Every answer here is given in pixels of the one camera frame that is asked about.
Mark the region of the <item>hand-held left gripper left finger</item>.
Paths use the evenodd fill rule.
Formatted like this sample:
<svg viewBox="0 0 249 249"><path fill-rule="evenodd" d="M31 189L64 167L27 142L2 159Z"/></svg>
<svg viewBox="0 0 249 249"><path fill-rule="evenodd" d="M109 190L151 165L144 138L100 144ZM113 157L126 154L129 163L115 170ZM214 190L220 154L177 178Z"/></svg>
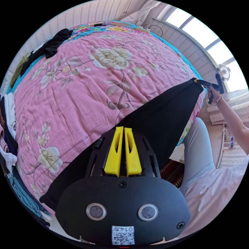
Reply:
<svg viewBox="0 0 249 249"><path fill-rule="evenodd" d="M123 131L124 127L116 127L115 129L104 167L106 175L118 177L120 174Z"/></svg>

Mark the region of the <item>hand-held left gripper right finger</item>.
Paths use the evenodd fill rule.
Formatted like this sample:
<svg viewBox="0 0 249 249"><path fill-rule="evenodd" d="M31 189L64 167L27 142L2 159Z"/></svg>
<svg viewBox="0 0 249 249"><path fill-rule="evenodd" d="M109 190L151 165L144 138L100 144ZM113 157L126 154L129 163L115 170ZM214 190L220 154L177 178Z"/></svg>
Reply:
<svg viewBox="0 0 249 249"><path fill-rule="evenodd" d="M140 175L142 167L131 128L124 128L127 176Z"/></svg>

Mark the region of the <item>person's right hand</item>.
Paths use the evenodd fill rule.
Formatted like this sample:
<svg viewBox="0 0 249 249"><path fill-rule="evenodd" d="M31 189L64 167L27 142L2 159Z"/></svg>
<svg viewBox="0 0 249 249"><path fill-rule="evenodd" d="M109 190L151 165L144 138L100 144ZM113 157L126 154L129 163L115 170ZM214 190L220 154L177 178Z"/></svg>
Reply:
<svg viewBox="0 0 249 249"><path fill-rule="evenodd" d="M209 89L207 90L207 96L208 96L208 104L214 104L217 105L218 101L222 99L221 94L214 89L211 85Z"/></svg>

